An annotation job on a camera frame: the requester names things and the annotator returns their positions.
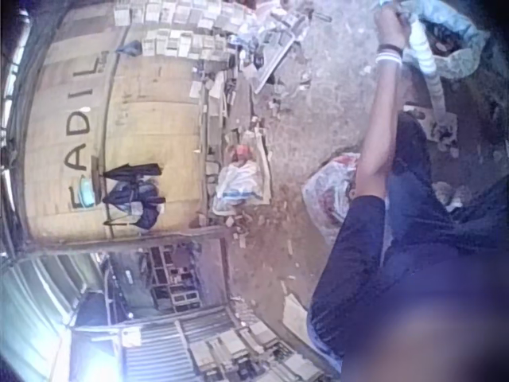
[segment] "dark clothing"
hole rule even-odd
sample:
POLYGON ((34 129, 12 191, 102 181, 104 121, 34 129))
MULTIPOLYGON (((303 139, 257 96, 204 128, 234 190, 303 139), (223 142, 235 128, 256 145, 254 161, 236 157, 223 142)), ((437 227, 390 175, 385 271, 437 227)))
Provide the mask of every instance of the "dark clothing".
POLYGON ((449 214, 431 186, 425 141, 417 121, 401 114, 388 180, 393 240, 383 266, 385 202, 358 197, 314 292, 309 334, 339 370, 345 352, 360 349, 387 312, 436 297, 482 303, 486 274, 477 255, 507 253, 507 177, 449 214))

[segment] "dark blue sleeve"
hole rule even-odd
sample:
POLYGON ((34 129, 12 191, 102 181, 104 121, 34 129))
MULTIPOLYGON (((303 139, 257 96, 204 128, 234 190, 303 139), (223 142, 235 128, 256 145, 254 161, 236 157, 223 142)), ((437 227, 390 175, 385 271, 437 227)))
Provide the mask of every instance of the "dark blue sleeve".
POLYGON ((361 290, 379 267, 384 220, 385 203, 379 197, 353 200, 314 291, 309 335, 330 357, 344 355, 349 318, 361 290))

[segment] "construction site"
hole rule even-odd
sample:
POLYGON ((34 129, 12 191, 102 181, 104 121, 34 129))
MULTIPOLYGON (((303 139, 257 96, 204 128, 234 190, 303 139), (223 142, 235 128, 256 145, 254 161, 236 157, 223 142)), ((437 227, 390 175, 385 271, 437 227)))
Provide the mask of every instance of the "construction site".
MULTIPOLYGON (((308 312, 356 189, 379 2, 12 3, 2 380, 340 380, 308 312)), ((396 102, 453 211, 509 173, 507 47, 479 4, 405 3, 439 94, 410 37, 396 102)))

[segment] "wooden beam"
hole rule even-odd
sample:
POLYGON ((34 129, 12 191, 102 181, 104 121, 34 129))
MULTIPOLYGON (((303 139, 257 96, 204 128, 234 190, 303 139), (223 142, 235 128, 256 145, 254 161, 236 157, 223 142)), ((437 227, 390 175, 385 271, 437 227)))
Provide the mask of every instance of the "wooden beam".
POLYGON ((94 252, 132 251, 138 248, 150 248, 183 241, 203 242, 210 239, 223 239, 230 236, 230 230, 224 226, 190 228, 185 231, 162 233, 151 236, 114 238, 103 241, 87 241, 65 244, 30 244, 25 246, 21 257, 36 258, 47 255, 79 255, 94 252))

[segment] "plastic bag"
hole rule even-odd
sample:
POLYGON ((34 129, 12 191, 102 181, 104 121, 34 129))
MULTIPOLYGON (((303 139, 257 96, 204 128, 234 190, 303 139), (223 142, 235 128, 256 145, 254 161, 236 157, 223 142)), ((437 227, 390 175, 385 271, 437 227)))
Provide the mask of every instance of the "plastic bag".
POLYGON ((235 215, 233 206, 262 199, 262 175, 257 163, 249 160, 240 167, 231 163, 220 172, 212 211, 221 216, 235 215))
POLYGON ((311 221, 329 245, 334 244, 350 207, 359 154, 345 153, 331 160, 302 187, 302 196, 311 221))
MULTIPOLYGON (((419 18, 441 24, 461 36, 466 48, 452 52, 447 57, 434 56, 440 76, 459 80, 475 72, 490 33, 478 30, 472 20, 439 0, 408 1, 402 5, 419 18)), ((403 59, 418 67, 412 49, 405 49, 403 59)))

